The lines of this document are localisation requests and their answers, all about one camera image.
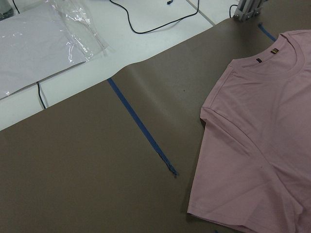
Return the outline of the pink Snoopy t-shirt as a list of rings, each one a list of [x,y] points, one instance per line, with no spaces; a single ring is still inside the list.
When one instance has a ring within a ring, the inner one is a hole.
[[[310,30],[231,61],[200,117],[188,213],[245,233],[310,232]]]

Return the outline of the brown paper table mat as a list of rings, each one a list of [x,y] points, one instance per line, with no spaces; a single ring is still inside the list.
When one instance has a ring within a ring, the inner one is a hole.
[[[201,108],[231,61],[311,31],[308,0],[270,0],[0,133],[3,233],[233,233],[188,213]]]

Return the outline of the clear plastic garment bag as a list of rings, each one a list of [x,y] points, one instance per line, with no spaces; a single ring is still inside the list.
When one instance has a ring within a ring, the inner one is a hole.
[[[107,48],[81,0],[0,3],[0,96],[88,62]]]

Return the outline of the aluminium frame post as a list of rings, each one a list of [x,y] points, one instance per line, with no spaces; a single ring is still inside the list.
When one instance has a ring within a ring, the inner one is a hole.
[[[233,18],[240,22],[247,21],[261,13],[266,0],[240,0]]]

